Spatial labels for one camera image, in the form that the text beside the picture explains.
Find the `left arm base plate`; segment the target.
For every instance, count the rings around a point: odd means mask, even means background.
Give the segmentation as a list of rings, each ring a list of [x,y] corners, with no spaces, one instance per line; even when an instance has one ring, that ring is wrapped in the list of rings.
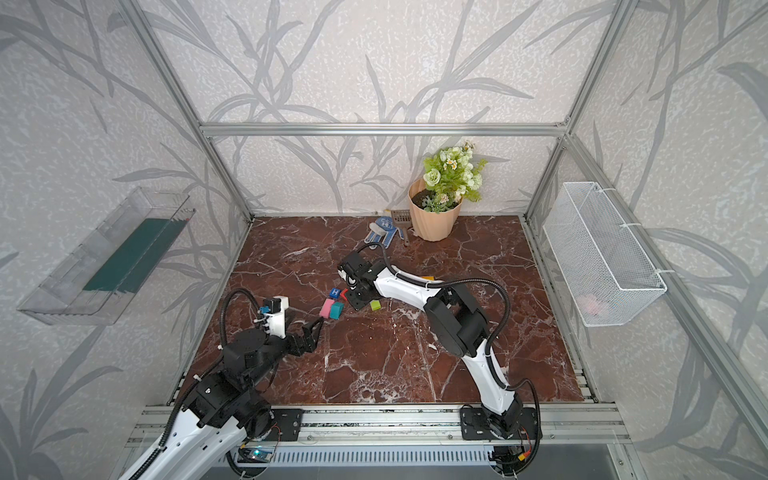
[[[271,411],[273,425],[264,441],[296,442],[302,427],[304,410],[301,408],[277,408]]]

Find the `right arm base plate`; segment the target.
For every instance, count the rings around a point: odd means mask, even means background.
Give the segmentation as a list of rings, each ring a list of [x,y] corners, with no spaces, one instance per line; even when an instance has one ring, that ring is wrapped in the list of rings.
[[[541,438],[541,429],[537,422],[537,410],[524,407],[516,425],[507,436],[495,433],[491,428],[489,416],[481,407],[468,404],[459,408],[459,426],[461,437],[467,441],[480,440],[531,440]]]

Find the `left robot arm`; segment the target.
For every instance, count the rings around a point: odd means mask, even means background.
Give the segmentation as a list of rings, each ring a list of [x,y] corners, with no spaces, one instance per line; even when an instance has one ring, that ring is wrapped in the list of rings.
[[[253,326],[229,336],[227,313],[242,295],[256,314]],[[263,438],[275,426],[270,403],[258,385],[286,356],[316,350],[323,317],[287,331],[286,297],[260,304],[244,288],[231,291],[220,308],[220,354],[174,402],[159,438],[122,474],[124,479],[199,479],[217,459],[243,442]]]

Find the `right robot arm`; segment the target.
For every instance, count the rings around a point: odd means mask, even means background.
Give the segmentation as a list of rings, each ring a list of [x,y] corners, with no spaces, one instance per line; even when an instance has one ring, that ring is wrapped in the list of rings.
[[[423,311],[443,348],[460,357],[470,372],[490,431],[509,439],[520,429],[523,403],[516,390],[532,382],[523,379],[508,384],[493,351],[493,342],[511,313],[509,295],[499,282],[486,278],[426,280],[395,267],[386,257],[370,262],[358,251],[344,257],[337,271],[356,310],[373,300],[391,298]],[[488,315],[468,289],[470,284],[489,286],[501,296],[504,310],[495,329],[489,328]]]

